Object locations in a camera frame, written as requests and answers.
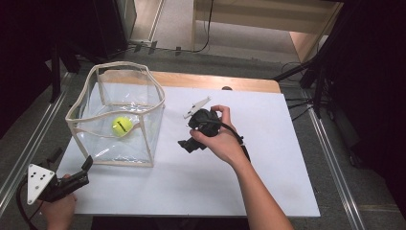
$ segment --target white tabletop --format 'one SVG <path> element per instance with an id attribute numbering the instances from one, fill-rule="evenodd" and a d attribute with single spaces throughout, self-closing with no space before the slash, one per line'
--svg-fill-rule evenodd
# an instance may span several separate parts
<path id="1" fill-rule="evenodd" d="M 232 168 L 209 149 L 187 153 L 183 119 L 193 103 L 231 107 L 232 121 L 265 186 L 290 217 L 319 217 L 319 209 L 283 94 L 164 87 L 166 108 L 153 168 L 94 165 L 90 183 L 75 193 L 77 214 L 131 216 L 245 216 Z M 84 162 L 72 139 L 57 174 L 80 171 Z"/>

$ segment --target wire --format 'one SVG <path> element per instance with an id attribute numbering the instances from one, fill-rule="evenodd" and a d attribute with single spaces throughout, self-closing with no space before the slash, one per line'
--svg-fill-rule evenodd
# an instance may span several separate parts
<path id="1" fill-rule="evenodd" d="M 27 183 L 28 183 L 28 178 L 27 178 L 27 176 L 24 176 L 24 179 L 21 180 L 20 184 L 18 185 L 17 192 L 15 193 L 15 198 L 17 201 L 18 210 L 20 211 L 20 214 L 21 214 L 22 218 L 24 219 L 24 221 L 28 224 L 28 226 L 30 227 L 31 230 L 37 230 L 37 228 L 31 223 L 31 218 L 27 217 L 27 214 L 24 211 L 23 204 L 21 202 L 21 191 L 22 191 L 24 185 L 26 185 Z"/>
<path id="2" fill-rule="evenodd" d="M 209 14 L 209 21 L 208 21 L 207 32 L 206 32 L 206 27 L 205 27 L 205 25 L 204 25 L 205 34 L 207 35 L 206 44 L 205 44 L 205 45 L 203 46 L 203 48 L 201 48 L 200 50 L 197 50 L 197 51 L 192 51 L 192 50 L 173 50 L 173 49 L 167 49 L 167 48 L 152 48 L 152 47 L 148 47 L 148 46 L 145 46 L 145 45 L 141 45 L 141 48 L 147 48 L 147 49 L 149 49 L 149 50 L 154 50 L 154 51 L 155 51 L 155 50 L 157 50 L 157 51 L 170 51 L 170 52 L 176 52 L 176 53 L 192 53 L 192 54 L 197 54 L 197 53 L 202 52 L 204 49 L 206 49 L 206 47 L 208 46 L 209 41 L 210 41 L 210 25 L 211 25 L 211 22 L 212 22 L 213 4 L 214 4 L 214 0 L 212 0 L 212 4 L 211 4 L 211 6 L 210 6 L 210 14 Z"/>
<path id="3" fill-rule="evenodd" d="M 305 99 L 305 98 L 285 99 L 285 101 L 308 101 L 308 99 Z"/>
<path id="4" fill-rule="evenodd" d="M 237 138 L 237 141 L 239 143 L 239 145 L 242 148 L 242 151 L 244 152 L 245 156 L 247 157 L 248 161 L 251 162 L 251 158 L 250 155 L 248 154 L 248 150 L 244 145 L 244 142 L 242 141 L 243 137 L 239 136 L 238 133 L 230 126 L 228 126 L 227 124 L 224 124 L 222 122 L 219 121 L 213 121 L 213 120 L 198 120 L 199 123 L 212 123 L 212 124 L 218 124 L 221 125 L 222 127 L 225 127 L 226 129 L 230 130 L 233 135 Z"/>
<path id="5" fill-rule="evenodd" d="M 291 108 L 294 108 L 294 107 L 297 107 L 297 106 L 301 106 L 301 105 L 305 105 L 305 104 L 308 104 L 308 101 L 306 101 L 306 102 L 304 102 L 304 103 L 292 104 L 292 105 L 289 105 L 287 108 L 288 108 L 288 109 L 291 109 Z"/>
<path id="6" fill-rule="evenodd" d="M 35 212 L 30 216 L 29 220 L 33 219 L 33 217 L 38 213 L 39 209 L 41 209 L 42 204 L 44 204 L 44 201 L 42 200 L 41 203 L 38 205 L 38 208 L 35 210 Z"/>
<path id="7" fill-rule="evenodd" d="M 299 114 L 298 116 L 296 116 L 295 118 L 292 119 L 292 122 L 294 122 L 296 119 L 302 117 L 302 115 L 304 115 L 308 109 L 312 108 L 313 106 L 308 107 L 305 111 L 303 111 L 301 114 Z"/>
<path id="8" fill-rule="evenodd" d="M 301 64 L 300 62 L 298 62 L 298 61 L 287 62 L 286 64 L 284 64 L 284 65 L 282 66 L 282 68 L 281 68 L 281 74 L 283 74 L 283 68 L 284 68 L 286 65 L 293 64 L 293 63 L 299 64 L 299 65 L 302 66 L 302 64 Z M 298 82 L 298 80 L 291 80 L 290 78 L 286 78 L 286 79 L 287 79 L 288 81 Z"/>

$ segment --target metal frame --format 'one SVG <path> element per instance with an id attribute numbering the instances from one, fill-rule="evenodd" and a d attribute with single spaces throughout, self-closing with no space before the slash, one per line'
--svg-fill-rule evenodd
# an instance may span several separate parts
<path id="1" fill-rule="evenodd" d="M 27 146 L 23 149 L 12 168 L 9 176 L 2 185 L 0 189 L 0 218 L 3 216 L 11 198 L 13 197 L 19 182 L 25 175 L 31 161 L 34 158 L 38 147 L 44 138 L 45 134 L 48 131 L 51 122 L 54 120 L 56 113 L 59 111 L 59 108 L 65 99 L 67 89 L 72 80 L 72 73 L 66 73 L 61 81 L 61 93 L 54 103 L 50 103 L 48 108 L 45 110 L 45 113 L 36 127 L 33 136 L 30 138 Z"/>
<path id="2" fill-rule="evenodd" d="M 303 93 L 306 98 L 310 98 L 305 91 L 303 91 Z M 362 220 L 359 213 L 358 206 L 350 191 L 350 187 L 347 184 L 347 180 L 344 177 L 343 172 L 341 171 L 337 158 L 335 157 L 334 149 L 328 140 L 323 121 L 322 119 L 318 118 L 313 108 L 309 108 L 308 111 L 311 121 L 314 125 L 314 129 L 316 130 L 317 136 L 319 137 L 320 145 L 322 146 L 323 153 L 325 154 L 328 167 L 330 168 L 331 176 L 334 180 L 335 186 L 337 187 L 338 194 L 340 195 L 343 202 L 347 217 L 349 218 L 350 225 L 354 230 L 366 229 L 364 221 Z"/>

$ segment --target yellow ball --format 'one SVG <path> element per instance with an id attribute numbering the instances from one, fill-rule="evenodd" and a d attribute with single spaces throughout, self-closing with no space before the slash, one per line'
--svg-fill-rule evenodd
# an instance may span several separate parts
<path id="1" fill-rule="evenodd" d="M 127 117 L 118 117 L 111 124 L 114 134 L 119 137 L 126 135 L 132 129 L 132 123 Z"/>

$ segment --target transparent plastic container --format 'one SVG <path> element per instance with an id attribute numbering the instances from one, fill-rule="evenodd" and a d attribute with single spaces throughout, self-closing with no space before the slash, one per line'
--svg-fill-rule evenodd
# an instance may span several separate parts
<path id="1" fill-rule="evenodd" d="M 95 164 L 153 167 L 165 92 L 144 65 L 94 66 L 66 115 L 84 157 Z"/>

